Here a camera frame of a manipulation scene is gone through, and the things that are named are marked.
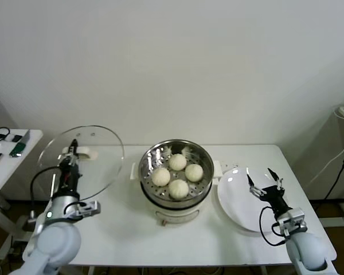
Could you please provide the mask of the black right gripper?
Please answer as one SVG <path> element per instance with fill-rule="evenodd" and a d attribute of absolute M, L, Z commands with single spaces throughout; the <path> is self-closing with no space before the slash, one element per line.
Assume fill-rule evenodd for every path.
<path fill-rule="evenodd" d="M 249 191 L 255 197 L 259 197 L 261 201 L 268 202 L 272 207 L 274 215 L 283 215 L 290 210 L 290 207 L 283 198 L 283 178 L 280 178 L 278 174 L 270 168 L 268 168 L 268 171 L 276 182 L 276 186 L 269 186 L 264 189 L 260 189 L 255 186 L 252 178 L 250 177 L 249 169 L 246 169 Z"/>

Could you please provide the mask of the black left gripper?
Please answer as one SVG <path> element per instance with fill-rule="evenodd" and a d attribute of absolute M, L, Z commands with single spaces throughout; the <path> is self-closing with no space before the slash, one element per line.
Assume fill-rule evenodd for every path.
<path fill-rule="evenodd" d="M 79 195 L 77 192 L 78 181 L 81 177 L 79 165 L 75 161 L 78 158 L 77 153 L 78 142 L 73 139 L 69 146 L 69 153 L 62 154 L 59 160 L 59 168 L 61 171 L 58 193 L 60 195 Z"/>

